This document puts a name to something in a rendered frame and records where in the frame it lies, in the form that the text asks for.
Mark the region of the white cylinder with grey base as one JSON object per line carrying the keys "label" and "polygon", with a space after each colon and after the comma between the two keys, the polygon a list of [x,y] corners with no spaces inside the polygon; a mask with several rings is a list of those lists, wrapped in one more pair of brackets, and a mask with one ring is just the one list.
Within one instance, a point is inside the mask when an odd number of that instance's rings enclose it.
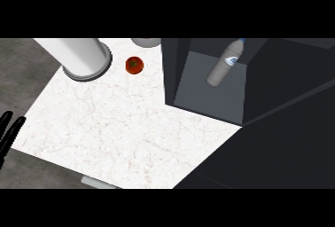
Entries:
{"label": "white cylinder with grey base", "polygon": [[98,38],[36,38],[35,41],[60,61],[74,81],[91,82],[107,73],[113,55]]}

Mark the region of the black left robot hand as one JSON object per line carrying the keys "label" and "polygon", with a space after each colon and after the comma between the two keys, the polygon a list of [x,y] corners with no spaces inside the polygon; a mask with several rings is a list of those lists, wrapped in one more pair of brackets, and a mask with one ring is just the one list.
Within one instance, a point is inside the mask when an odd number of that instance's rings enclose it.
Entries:
{"label": "black left robot hand", "polygon": [[15,139],[18,137],[18,132],[27,121],[27,117],[21,116],[15,120],[14,124],[9,124],[12,117],[14,117],[12,111],[6,111],[0,116],[0,168],[5,165],[6,155],[8,155],[11,146],[15,142]]}

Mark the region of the clear plastic water bottle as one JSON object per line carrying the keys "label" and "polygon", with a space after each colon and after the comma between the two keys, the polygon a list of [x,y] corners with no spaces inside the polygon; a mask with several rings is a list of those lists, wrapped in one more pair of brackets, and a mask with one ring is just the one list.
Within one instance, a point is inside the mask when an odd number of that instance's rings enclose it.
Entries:
{"label": "clear plastic water bottle", "polygon": [[226,47],[226,50],[215,64],[215,68],[207,76],[207,83],[218,87],[237,64],[246,49],[246,39],[240,38]]}

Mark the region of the pale grey block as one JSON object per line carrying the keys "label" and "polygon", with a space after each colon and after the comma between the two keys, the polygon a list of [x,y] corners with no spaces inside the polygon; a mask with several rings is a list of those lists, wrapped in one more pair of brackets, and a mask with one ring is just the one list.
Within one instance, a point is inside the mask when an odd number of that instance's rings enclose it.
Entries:
{"label": "pale grey block", "polygon": [[82,183],[91,185],[98,189],[117,189],[116,185],[99,181],[97,178],[92,178],[91,176],[83,176]]}

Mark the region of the pale grey round container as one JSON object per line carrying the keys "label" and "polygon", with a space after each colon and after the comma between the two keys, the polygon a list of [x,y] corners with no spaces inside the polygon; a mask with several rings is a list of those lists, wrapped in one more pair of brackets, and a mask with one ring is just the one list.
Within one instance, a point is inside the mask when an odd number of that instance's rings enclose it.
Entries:
{"label": "pale grey round container", "polygon": [[133,43],[144,48],[154,48],[161,44],[160,38],[133,38]]}

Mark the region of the dark grey cabinet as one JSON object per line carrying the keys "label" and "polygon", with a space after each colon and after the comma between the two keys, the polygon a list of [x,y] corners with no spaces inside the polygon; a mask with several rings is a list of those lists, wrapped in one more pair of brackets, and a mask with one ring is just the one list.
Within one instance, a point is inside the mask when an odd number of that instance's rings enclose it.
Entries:
{"label": "dark grey cabinet", "polygon": [[335,86],[335,38],[250,38],[218,87],[206,81],[231,38],[166,38],[166,102],[240,126]]}

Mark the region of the red tomato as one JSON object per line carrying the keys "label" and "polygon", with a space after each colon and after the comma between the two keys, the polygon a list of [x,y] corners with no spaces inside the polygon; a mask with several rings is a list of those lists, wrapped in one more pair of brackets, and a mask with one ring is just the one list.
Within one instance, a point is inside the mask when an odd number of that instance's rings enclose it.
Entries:
{"label": "red tomato", "polygon": [[126,71],[130,74],[139,74],[145,69],[145,62],[139,57],[130,57],[126,60]]}

